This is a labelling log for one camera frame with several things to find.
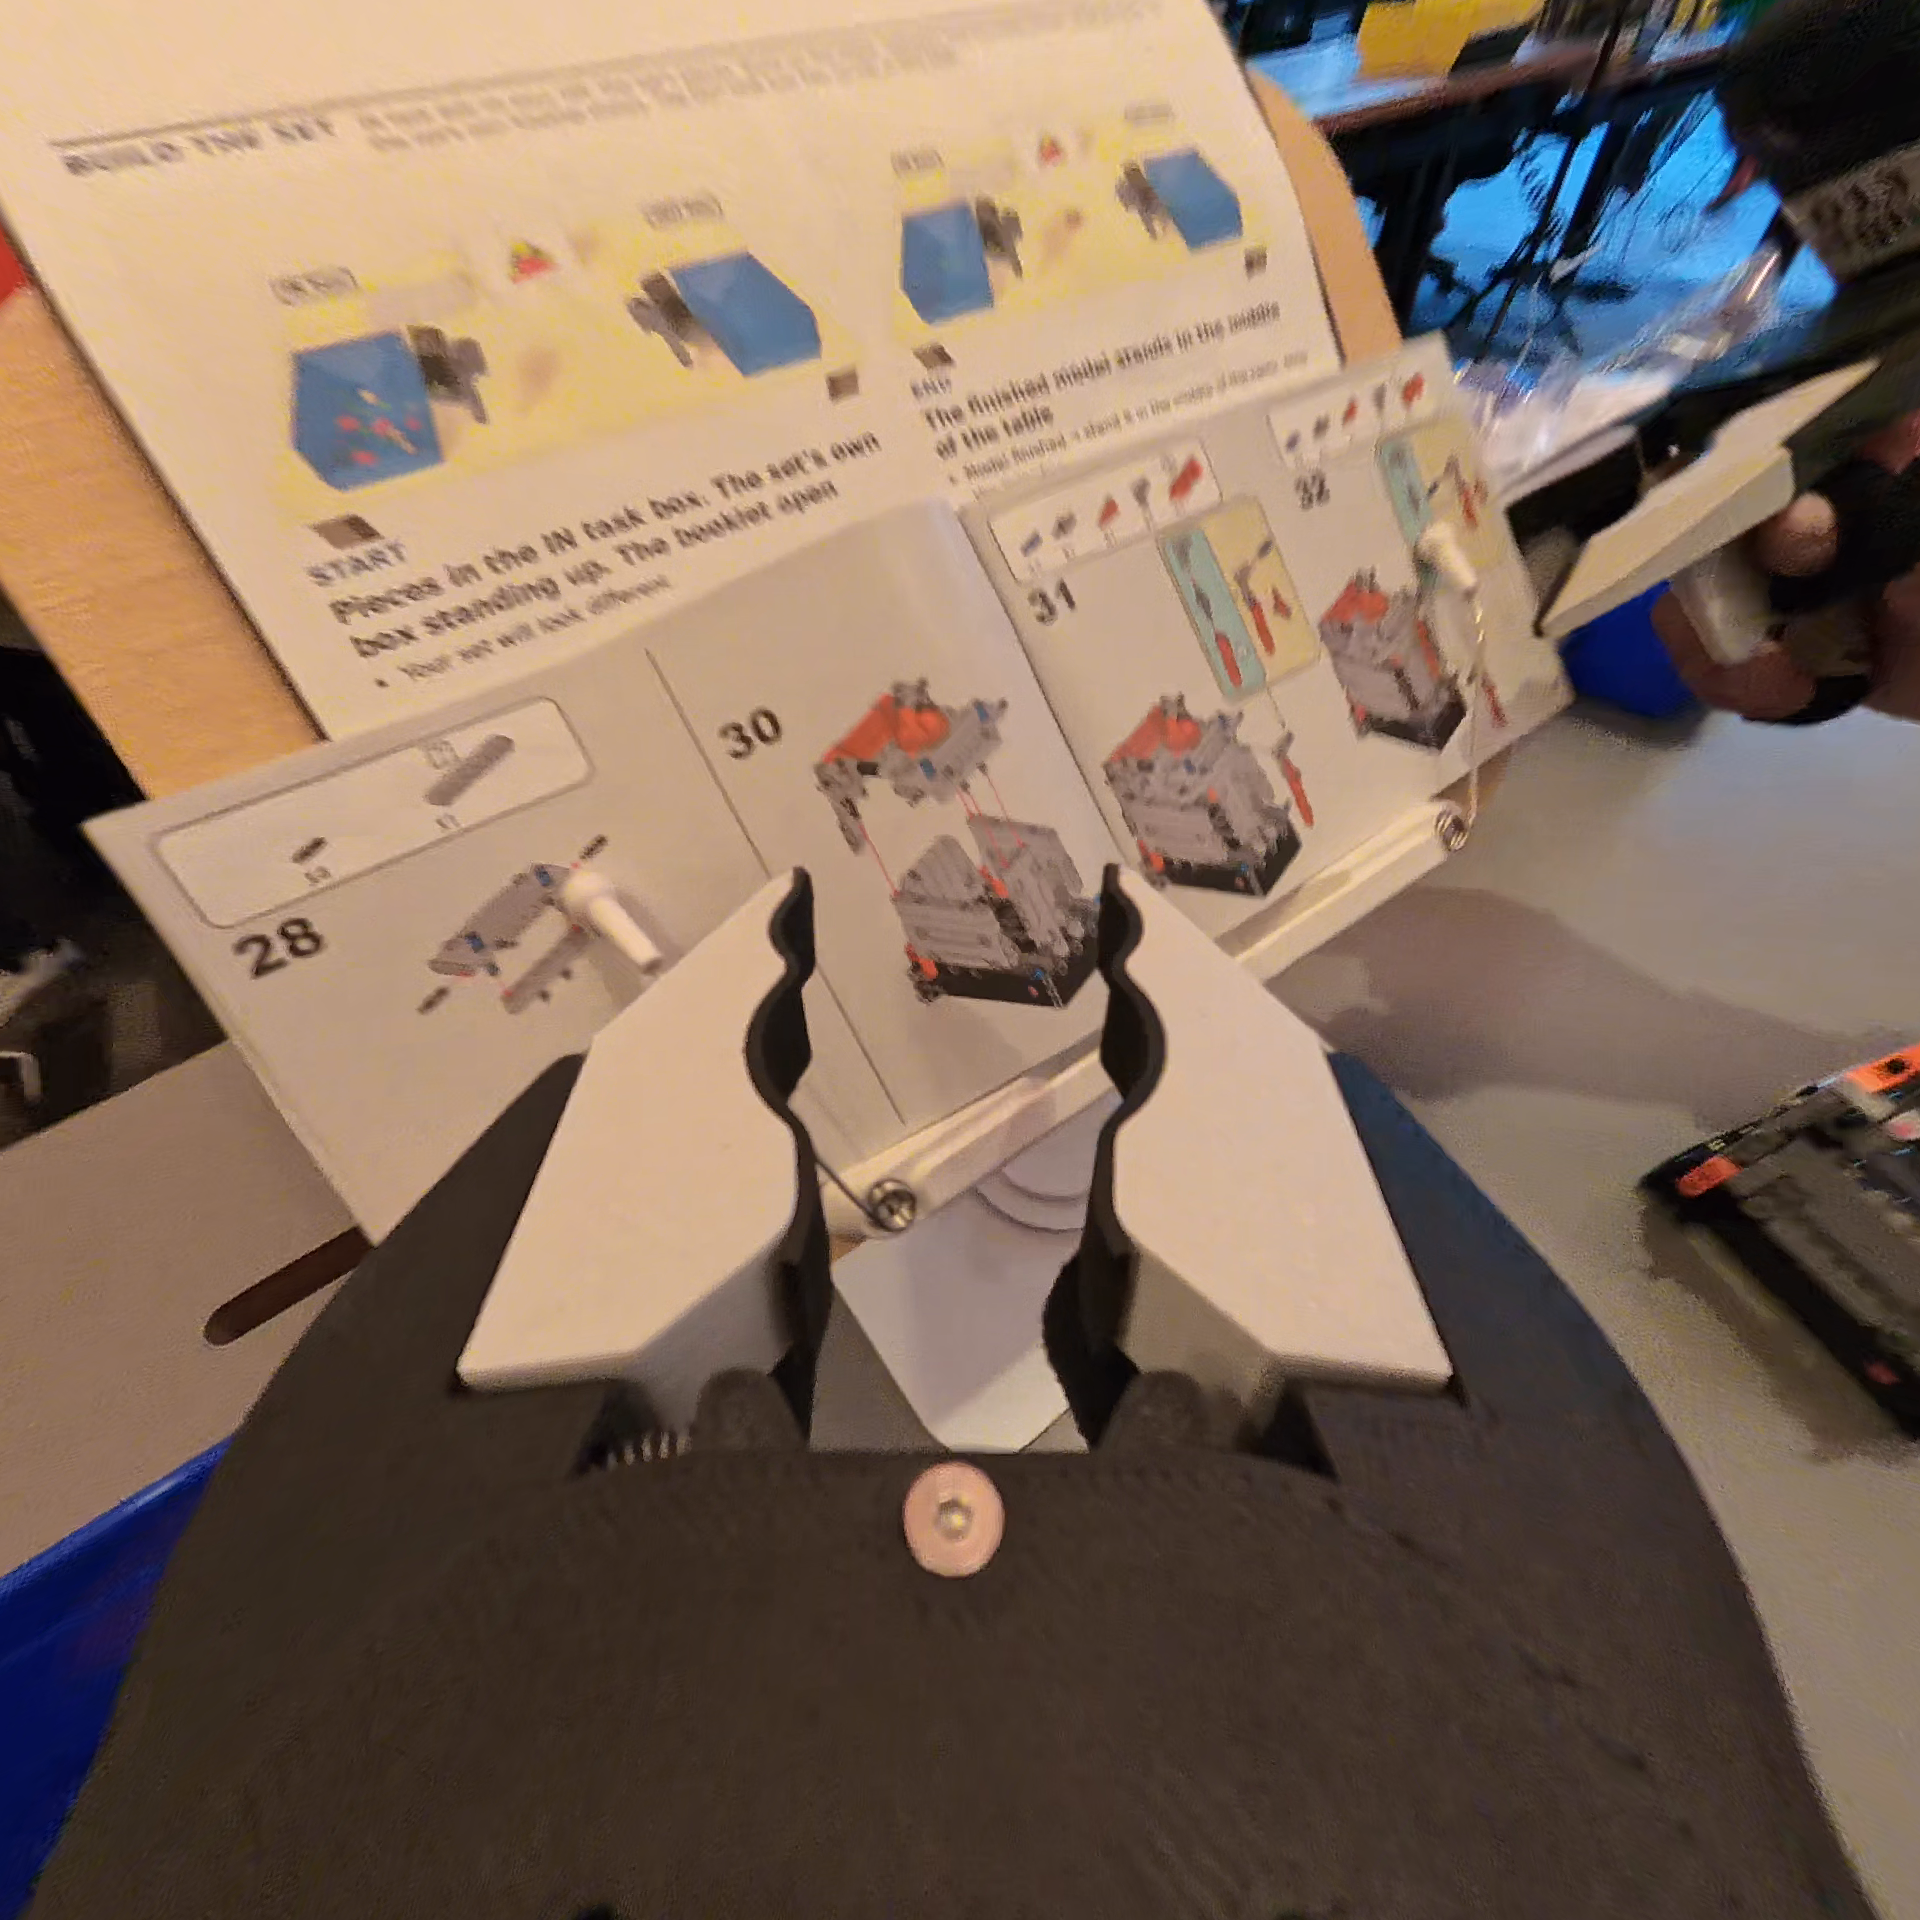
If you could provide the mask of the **blue plastic bin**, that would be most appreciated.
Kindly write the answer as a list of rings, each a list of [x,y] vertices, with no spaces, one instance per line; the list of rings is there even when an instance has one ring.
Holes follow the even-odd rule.
[[[1667,591],[1667,582],[1645,587],[1557,642],[1580,702],[1636,726],[1692,726],[1708,714],[1653,626]]]
[[[158,1584],[226,1445],[3,1580],[3,1915],[27,1911],[106,1739]]]

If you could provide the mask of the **white instruction manual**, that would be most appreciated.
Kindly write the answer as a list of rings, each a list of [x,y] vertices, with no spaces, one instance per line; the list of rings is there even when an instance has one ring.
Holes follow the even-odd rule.
[[[823,1157],[1053,1071],[1109,867],[1264,944],[1567,685],[1443,336],[956,511],[890,509],[488,693],[92,837],[384,1236],[771,877],[813,891]]]

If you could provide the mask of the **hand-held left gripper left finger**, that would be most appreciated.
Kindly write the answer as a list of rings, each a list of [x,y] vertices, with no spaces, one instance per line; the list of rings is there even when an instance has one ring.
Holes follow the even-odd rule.
[[[812,1062],[813,891],[781,871],[590,1043],[460,1356],[504,1394],[626,1386],[687,1427],[771,1375],[810,1428],[832,1310]]]

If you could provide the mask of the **person's right hand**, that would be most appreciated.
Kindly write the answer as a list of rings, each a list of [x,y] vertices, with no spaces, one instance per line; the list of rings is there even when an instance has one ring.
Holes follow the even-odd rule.
[[[1915,469],[1918,413],[1895,419],[1879,435],[1861,444],[1861,454],[1887,472]],[[1837,557],[1837,520],[1828,498],[1800,493],[1792,506],[1766,518],[1747,540],[1752,562],[1764,574],[1810,578]],[[1779,647],[1762,648],[1741,662],[1716,662],[1699,645],[1686,613],[1674,604],[1656,606],[1663,647],[1674,667],[1694,694],[1709,708],[1732,714],[1747,722],[1783,724],[1812,698],[1812,679]],[[1874,679],[1866,707],[1903,722],[1918,720],[1918,570],[1886,584],[1870,607],[1874,637]]]

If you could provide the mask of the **background office desks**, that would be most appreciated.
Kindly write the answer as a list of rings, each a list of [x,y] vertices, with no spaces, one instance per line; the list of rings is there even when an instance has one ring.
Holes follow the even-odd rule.
[[[1238,52],[1331,147],[1399,333],[1528,355],[1622,338],[1759,232],[1712,205],[1712,86],[1757,12],[1528,4],[1428,72],[1381,52],[1412,4],[1250,4]]]

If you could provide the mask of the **clear plastic bag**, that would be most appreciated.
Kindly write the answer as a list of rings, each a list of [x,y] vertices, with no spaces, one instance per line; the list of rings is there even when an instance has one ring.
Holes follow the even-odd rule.
[[[1478,360],[1455,372],[1461,406],[1496,500],[1571,479],[1618,452],[1694,375],[1726,371],[1783,314],[1800,244],[1768,232],[1736,268],[1678,300],[1624,342]]]

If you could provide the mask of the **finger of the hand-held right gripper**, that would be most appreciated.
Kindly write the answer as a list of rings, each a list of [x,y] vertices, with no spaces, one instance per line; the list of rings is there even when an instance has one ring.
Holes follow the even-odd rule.
[[[1542,600],[1539,636],[1562,640],[1638,591],[1751,535],[1812,490],[1859,439],[1855,394],[1882,360],[1815,375],[1716,422],[1703,445],[1645,483],[1636,506],[1600,527]]]

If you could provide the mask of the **partly built brick robot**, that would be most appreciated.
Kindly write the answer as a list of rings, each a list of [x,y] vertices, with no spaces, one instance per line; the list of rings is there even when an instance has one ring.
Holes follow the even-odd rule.
[[[1804,1083],[1638,1186],[1716,1243],[1915,1440],[1915,1044]]]

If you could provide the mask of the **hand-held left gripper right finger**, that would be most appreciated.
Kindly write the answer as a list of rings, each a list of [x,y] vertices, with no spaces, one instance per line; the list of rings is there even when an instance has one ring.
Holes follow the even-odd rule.
[[[1114,1107],[1043,1349],[1086,1446],[1152,1375],[1259,1442],[1311,1386],[1436,1396],[1453,1362],[1331,1054],[1144,880],[1106,869]]]

